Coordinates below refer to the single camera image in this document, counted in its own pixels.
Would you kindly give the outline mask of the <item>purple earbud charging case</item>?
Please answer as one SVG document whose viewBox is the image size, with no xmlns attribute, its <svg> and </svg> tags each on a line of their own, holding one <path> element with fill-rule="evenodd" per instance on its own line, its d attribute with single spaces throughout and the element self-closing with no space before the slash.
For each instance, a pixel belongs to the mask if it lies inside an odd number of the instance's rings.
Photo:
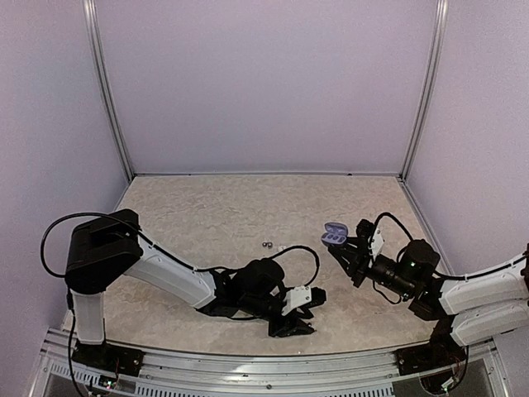
<svg viewBox="0 0 529 397">
<path fill-rule="evenodd" d="M 324 224 L 324 233 L 321 241 L 325 246 L 343 246 L 346 244 L 349 229 L 340 222 L 326 222 Z"/>
</svg>

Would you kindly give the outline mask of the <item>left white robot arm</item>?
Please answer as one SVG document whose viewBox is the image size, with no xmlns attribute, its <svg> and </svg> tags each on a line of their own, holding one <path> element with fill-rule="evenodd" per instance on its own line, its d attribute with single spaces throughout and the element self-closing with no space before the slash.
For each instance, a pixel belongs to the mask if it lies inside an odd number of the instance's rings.
<svg viewBox="0 0 529 397">
<path fill-rule="evenodd" d="M 311 334 L 312 308 L 326 302 L 326 291 L 311 283 L 286 286 L 275 256 L 239 269 L 198 268 L 147 237 L 130 209 L 91 215 L 72 231 L 65 283 L 83 354 L 100 368 L 116 359 L 105 341 L 103 294 L 122 276 L 153 285 L 209 317 L 265 320 L 270 337 Z"/>
</svg>

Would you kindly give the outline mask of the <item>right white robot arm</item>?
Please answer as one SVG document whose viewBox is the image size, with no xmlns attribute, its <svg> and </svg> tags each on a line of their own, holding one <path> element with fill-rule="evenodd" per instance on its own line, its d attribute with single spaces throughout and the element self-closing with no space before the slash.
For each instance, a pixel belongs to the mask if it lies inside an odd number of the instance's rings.
<svg viewBox="0 0 529 397">
<path fill-rule="evenodd" d="M 448 276 L 436 271 L 440 256 L 425 240 L 412 240 L 397 260 L 381 254 L 383 241 L 325 233 L 322 243 L 355 287 L 369 279 L 374 286 L 409 302 L 420 319 L 447 321 L 446 334 L 427 343 L 423 360 L 442 366 L 462 347 L 528 324 L 528 254 L 482 273 Z"/>
</svg>

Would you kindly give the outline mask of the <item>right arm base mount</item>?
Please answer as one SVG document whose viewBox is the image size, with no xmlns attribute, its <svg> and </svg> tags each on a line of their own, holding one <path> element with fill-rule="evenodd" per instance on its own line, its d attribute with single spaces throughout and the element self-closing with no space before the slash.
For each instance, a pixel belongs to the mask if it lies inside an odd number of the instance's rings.
<svg viewBox="0 0 529 397">
<path fill-rule="evenodd" d="M 399 375 L 430 371 L 468 358 L 467 348 L 450 335 L 454 319 L 455 316 L 449 316 L 439 320 L 428 342 L 394 352 Z"/>
</svg>

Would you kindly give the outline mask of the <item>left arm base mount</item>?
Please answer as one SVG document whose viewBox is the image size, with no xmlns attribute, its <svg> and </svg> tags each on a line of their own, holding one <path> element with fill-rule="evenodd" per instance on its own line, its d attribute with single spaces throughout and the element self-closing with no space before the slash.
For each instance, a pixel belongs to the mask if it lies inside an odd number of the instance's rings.
<svg viewBox="0 0 529 397">
<path fill-rule="evenodd" d="M 115 375 L 138 377 L 145 353 L 142 350 L 122 347 L 104 341 L 100 345 L 76 342 L 73 361 Z"/>
</svg>

